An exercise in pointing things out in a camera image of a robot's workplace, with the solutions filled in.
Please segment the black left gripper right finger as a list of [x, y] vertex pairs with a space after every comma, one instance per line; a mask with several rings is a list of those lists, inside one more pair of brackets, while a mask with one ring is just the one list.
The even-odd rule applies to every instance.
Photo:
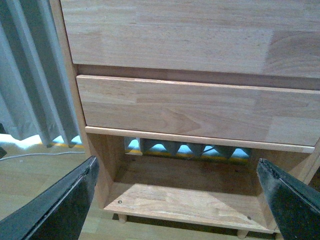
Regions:
[[257, 175], [264, 197], [285, 240], [320, 238], [320, 193], [267, 159]]

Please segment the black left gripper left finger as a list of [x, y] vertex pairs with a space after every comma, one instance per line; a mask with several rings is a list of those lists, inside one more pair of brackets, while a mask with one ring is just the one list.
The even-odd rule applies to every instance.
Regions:
[[99, 162], [91, 156], [0, 222], [2, 240], [77, 240], [94, 198]]

